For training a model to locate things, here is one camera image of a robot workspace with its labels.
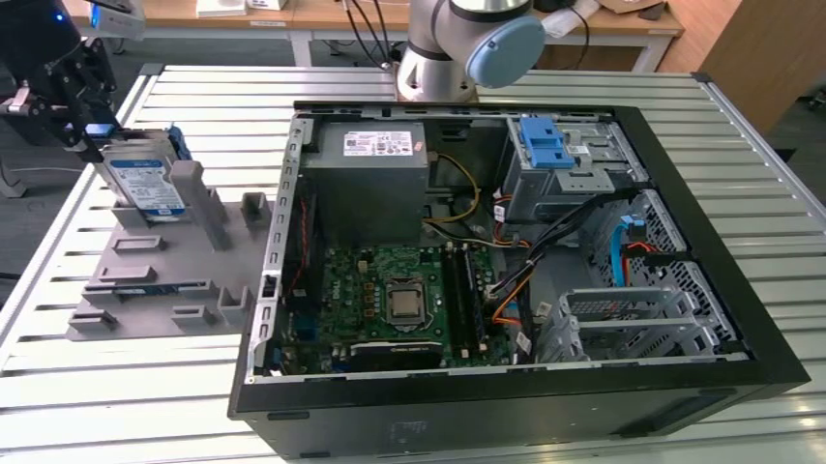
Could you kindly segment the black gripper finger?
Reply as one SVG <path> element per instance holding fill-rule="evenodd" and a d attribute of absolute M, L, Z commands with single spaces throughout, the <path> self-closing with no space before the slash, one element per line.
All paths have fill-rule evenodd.
<path fill-rule="evenodd" d="M 1 121 L 33 146 L 60 146 L 81 161 L 101 163 L 103 155 L 81 119 L 80 63 L 43 69 L 1 98 Z"/>
<path fill-rule="evenodd" d="M 92 37 L 83 38 L 80 45 L 83 52 L 80 61 L 80 77 L 83 80 L 80 92 L 81 119 L 85 125 L 116 125 L 112 94 L 117 90 L 117 84 L 103 40 Z"/>

